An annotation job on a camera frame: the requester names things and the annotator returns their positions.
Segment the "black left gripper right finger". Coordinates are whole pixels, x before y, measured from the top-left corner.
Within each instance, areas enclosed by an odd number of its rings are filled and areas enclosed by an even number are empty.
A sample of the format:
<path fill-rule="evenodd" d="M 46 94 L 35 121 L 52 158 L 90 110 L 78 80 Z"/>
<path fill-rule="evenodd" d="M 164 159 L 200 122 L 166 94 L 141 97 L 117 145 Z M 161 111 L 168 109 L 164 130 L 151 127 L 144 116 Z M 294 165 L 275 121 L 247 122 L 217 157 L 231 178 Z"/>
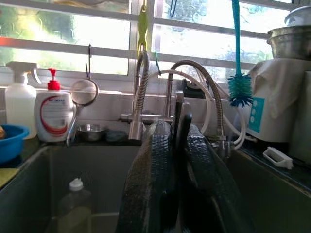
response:
<path fill-rule="evenodd" d="M 187 138 L 187 159 L 203 200 L 203 223 L 214 233 L 253 233 L 255 226 L 232 173 L 197 126 Z"/>

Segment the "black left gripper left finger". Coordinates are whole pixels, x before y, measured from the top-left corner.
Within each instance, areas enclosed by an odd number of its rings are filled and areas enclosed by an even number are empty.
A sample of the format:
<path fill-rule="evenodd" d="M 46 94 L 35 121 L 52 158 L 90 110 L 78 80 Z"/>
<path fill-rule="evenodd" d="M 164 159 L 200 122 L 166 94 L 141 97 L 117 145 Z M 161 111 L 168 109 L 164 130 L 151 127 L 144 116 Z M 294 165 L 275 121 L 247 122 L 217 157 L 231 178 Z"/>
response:
<path fill-rule="evenodd" d="M 153 123 L 128 170 L 117 233 L 172 233 L 178 213 L 171 126 Z"/>

